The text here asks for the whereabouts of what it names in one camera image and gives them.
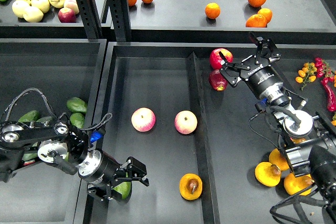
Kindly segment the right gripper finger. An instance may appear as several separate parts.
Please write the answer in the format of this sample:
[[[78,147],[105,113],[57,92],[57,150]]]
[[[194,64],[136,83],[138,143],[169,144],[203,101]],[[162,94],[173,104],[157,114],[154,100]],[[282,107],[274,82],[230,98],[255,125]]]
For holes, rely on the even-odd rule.
[[[245,65],[242,62],[229,62],[222,52],[219,52],[219,55],[222,59],[220,63],[222,66],[219,69],[220,74],[224,77],[224,79],[231,87],[235,88],[238,82],[241,81],[241,71],[251,70],[251,66]]]
[[[249,32],[249,39],[257,46],[255,64],[261,64],[264,59],[268,64],[280,60],[281,53],[271,38],[264,39]]]

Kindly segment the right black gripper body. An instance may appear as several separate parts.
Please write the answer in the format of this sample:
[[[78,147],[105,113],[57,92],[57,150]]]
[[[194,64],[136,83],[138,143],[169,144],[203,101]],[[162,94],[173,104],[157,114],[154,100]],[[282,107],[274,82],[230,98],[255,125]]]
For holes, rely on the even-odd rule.
[[[250,55],[242,61],[249,69],[240,71],[240,78],[247,84],[257,99],[276,100],[283,96],[280,90],[283,81],[265,58],[257,60],[256,56]]]

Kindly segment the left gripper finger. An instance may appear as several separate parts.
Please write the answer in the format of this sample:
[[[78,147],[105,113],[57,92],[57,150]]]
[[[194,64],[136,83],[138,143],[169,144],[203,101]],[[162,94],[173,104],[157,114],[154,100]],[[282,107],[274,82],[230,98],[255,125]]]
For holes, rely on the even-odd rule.
[[[147,176],[146,165],[136,158],[130,156],[126,162],[126,170],[129,174],[129,177],[132,178],[133,181],[139,181],[144,186],[149,186],[149,180]]]
[[[88,186],[87,187],[87,194],[90,195],[93,198],[100,199],[101,201],[104,200],[122,200],[122,194],[115,191],[110,186],[102,188],[97,186]]]

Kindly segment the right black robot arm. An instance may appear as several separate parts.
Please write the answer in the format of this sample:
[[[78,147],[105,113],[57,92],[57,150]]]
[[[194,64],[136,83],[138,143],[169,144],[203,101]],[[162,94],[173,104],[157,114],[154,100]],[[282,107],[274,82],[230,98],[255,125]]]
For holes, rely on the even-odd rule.
[[[254,94],[255,107],[265,117],[273,116],[278,132],[276,148],[285,158],[295,178],[310,175],[312,184],[280,201],[270,209],[278,223],[310,223],[303,205],[322,208],[327,222],[335,223],[335,127],[323,113],[311,115],[303,110],[306,99],[294,108],[295,92],[285,87],[284,80],[272,63],[281,53],[272,39],[249,33],[257,49],[240,62],[229,62],[223,54],[220,74],[233,88],[243,81]]]

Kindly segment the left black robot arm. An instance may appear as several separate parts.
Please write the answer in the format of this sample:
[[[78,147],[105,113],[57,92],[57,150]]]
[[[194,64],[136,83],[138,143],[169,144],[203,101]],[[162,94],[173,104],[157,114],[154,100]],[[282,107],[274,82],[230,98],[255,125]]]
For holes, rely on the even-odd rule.
[[[51,115],[45,122],[10,121],[16,102],[37,92]],[[130,156],[121,164],[101,149],[91,145],[104,137],[105,124],[112,119],[107,113],[102,120],[81,129],[71,123],[67,114],[56,115],[46,96],[36,88],[24,90],[13,99],[1,116],[1,181],[8,182],[17,172],[46,163],[66,174],[78,175],[87,182],[87,194],[100,200],[121,201],[126,195],[116,188],[137,181],[149,185],[146,166]]]

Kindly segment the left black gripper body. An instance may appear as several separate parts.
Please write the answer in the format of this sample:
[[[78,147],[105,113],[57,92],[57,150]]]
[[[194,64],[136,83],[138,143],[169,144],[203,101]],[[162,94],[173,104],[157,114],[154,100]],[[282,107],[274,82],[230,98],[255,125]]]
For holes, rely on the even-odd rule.
[[[89,151],[84,161],[78,165],[78,175],[87,182],[87,187],[114,188],[117,185],[113,185],[113,176],[119,168],[120,164],[104,151],[93,150]]]

